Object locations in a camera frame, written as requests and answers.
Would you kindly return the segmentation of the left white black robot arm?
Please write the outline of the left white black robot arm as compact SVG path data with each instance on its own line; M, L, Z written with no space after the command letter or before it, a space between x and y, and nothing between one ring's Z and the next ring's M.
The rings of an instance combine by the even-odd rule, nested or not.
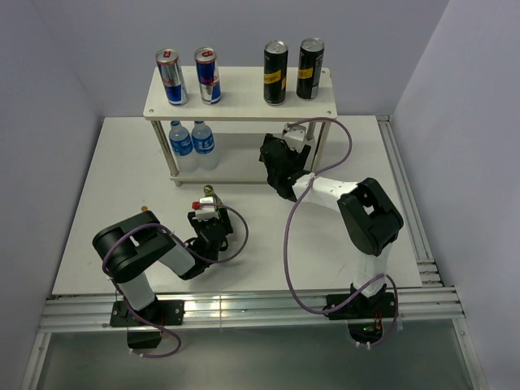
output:
M186 245L160 228L151 211L106 227L93 238L102 269L121 289L130 305L129 315L139 324L155 323L164 316L145 275L151 265L160 262L182 280L191 280L228 248L233 229L224 208L210 206L201 215L190 211L188 221L196 236Z

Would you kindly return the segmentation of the black yellow can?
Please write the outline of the black yellow can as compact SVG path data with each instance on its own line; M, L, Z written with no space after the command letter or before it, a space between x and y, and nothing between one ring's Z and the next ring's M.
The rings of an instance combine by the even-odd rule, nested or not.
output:
M301 42L297 73L297 96L304 100L316 98L323 65L324 41L309 37Z
M263 97L269 105L285 101L288 69L288 46L279 40L269 41L264 48Z

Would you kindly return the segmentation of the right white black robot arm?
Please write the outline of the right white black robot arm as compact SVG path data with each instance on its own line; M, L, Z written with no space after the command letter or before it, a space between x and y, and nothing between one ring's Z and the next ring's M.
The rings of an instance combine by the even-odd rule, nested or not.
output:
M344 182L323 178L303 168L308 152L291 149L286 140L266 134L260 148L260 161L267 171L267 183L285 200L294 203L284 229L283 262L289 292L307 310L293 287L288 266L290 224L302 202L339 212L349 238L362 254L351 284L348 303L353 311L367 317L385 298L388 254L404 227L404 220L379 182L366 178Z

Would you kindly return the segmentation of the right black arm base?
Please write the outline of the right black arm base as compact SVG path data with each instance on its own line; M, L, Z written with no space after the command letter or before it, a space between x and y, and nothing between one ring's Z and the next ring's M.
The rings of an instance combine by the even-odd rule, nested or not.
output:
M354 344L369 349L380 343L397 325L397 296L394 292L386 292L385 288L386 285L373 297L360 294L345 307L325 314L325 317L332 321L346 321Z

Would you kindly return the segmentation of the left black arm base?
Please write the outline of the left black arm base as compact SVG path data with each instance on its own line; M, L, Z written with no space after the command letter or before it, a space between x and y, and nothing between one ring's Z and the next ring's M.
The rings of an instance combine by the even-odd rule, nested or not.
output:
M180 326L184 319L184 301L155 299L142 310L134 310L125 300L112 306L109 326L127 328L130 349L156 349L163 338L160 327Z

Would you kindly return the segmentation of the green glass bottle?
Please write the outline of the green glass bottle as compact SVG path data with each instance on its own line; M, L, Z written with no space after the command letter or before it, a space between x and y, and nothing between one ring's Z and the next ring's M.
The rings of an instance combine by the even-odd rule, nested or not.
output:
M223 217L223 215L221 213L221 208L219 205L222 203L222 201L219 198L219 196L215 193L213 186L210 184L206 184L203 188L203 193L204 193L205 197L208 197L211 199L211 203L215 204L215 206L214 206L215 211L218 215L218 218L221 219Z

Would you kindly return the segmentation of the silver blue energy can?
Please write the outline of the silver blue energy can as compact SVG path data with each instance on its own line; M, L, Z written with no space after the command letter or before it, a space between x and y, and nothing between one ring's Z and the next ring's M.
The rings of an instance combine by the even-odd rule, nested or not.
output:
M221 99L217 55L210 47L202 47L195 51L194 60L201 99L206 104L216 104Z
M183 106L188 102L188 93L180 65L180 56L173 49L161 49L155 61L167 100L173 106Z

